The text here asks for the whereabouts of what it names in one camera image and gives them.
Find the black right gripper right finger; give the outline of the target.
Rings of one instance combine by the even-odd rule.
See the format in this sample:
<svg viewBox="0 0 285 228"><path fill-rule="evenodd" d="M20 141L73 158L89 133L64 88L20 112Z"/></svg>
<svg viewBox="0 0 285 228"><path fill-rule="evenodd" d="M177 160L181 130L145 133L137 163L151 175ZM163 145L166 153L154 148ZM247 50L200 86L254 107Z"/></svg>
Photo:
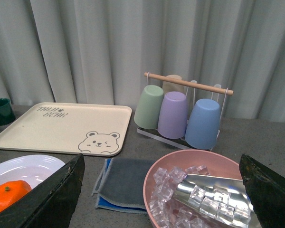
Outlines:
<svg viewBox="0 0 285 228"><path fill-rule="evenodd" d="M285 178L247 154L239 170L261 227L285 228Z"/></svg>

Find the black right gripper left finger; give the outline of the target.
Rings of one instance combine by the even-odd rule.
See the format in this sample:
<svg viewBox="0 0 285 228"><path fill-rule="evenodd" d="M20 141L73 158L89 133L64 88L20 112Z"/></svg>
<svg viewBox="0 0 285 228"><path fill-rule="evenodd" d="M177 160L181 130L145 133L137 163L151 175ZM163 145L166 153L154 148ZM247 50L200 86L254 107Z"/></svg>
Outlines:
<svg viewBox="0 0 285 228"><path fill-rule="evenodd" d="M0 213L0 228L67 228L85 172L78 154L23 198Z"/></svg>

